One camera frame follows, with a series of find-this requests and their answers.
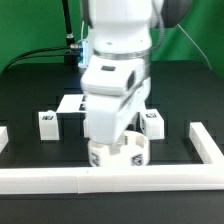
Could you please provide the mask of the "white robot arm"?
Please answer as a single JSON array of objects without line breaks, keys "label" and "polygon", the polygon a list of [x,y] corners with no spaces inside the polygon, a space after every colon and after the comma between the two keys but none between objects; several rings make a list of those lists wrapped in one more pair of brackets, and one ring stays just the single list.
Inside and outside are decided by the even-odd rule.
[{"label": "white robot arm", "polygon": [[192,0],[86,0],[93,55],[81,77],[89,138],[118,141],[150,93],[149,30],[177,25]]}]

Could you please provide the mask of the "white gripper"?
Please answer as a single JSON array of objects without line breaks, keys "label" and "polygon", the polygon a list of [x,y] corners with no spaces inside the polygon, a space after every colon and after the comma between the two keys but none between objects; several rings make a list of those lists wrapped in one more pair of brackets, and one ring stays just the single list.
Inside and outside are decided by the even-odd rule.
[{"label": "white gripper", "polygon": [[85,92],[89,138],[97,143],[115,144],[150,92],[150,78],[126,95],[107,96]]}]

